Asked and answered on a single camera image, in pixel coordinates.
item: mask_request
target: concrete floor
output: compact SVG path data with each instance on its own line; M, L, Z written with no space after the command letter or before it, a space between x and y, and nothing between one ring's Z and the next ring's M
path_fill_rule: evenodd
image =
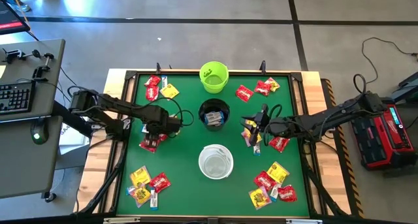
M28 16L87 16L100 18L228 18L291 19L288 0L23 0L33 12ZM300 20L418 21L418 0L295 0ZM231 69L257 69L265 59L268 69L300 70L292 25L237 24L89 24L31 22L39 39L67 41L63 68L74 81L102 90L109 68L163 67L199 68L210 60ZM319 71L333 85L337 101L354 97L352 76L367 80L374 72L361 55L361 42L368 37L392 40L407 52L418 52L415 26L325 26L300 27L310 71ZM19 33L1 36L0 43L32 38ZM379 79L368 89L389 95L405 77L417 70L418 62L399 53L390 44L371 40L366 54L375 63ZM96 73L87 76L89 68ZM70 82L61 77L66 88ZM418 112L408 112L407 121ZM368 218L415 223L418 176L385 179L367 172L346 131L351 162ZM1 199L0 219L65 215L72 212L80 169L66 170L56 188L59 199L46 204L40 195ZM54 185L62 176L56 171Z

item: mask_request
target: green mat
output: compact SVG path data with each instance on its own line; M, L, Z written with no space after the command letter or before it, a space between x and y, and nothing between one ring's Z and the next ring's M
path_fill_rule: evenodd
M146 88L144 83L149 76L141 76L136 104L146 104ZM142 122L133 122L131 137L127 149L126 165L123 171L121 194L118 203L118 215L156 215L156 216L298 216L307 217L308 204L302 177L297 140L291 139L283 153L271 146L261 147L261 156L253 155L253 148L248 148L240 133L243 127L239 124L241 116L249 116L260 111L266 103L269 108L282 104L281 116L293 115L289 83L286 77L275 77L280 89L270 93L268 97L254 93L248 103L235 96L235 91L242 84L253 90L260 76L230 76L228 84L218 94L207 93L200 83L198 75L168 75L168 81L180 92L174 99L183 110L194 114L195 122L189 127L181 128L180 134L160 144L156 153L148 152L138 145L143 138ZM231 115L222 130L208 131L197 115L200 105L207 99L218 98L225 101L231 108ZM177 106L165 99L156 104L168 110L169 114L178 112ZM189 123L191 117L184 113L184 122ZM198 158L203 147L210 144L226 146L234 157L234 168L231 175L224 180L211 180L199 169ZM278 200L260 210L251 203L248 192L257 188L254 178L263 170L277 161L289 172L283 185L291 184L296 192L296 202ZM171 186L158 196L158 211L150 210L148 201L137 208L135 201L125 195L126 187L132 185L130 173L146 165L151 177L165 172Z

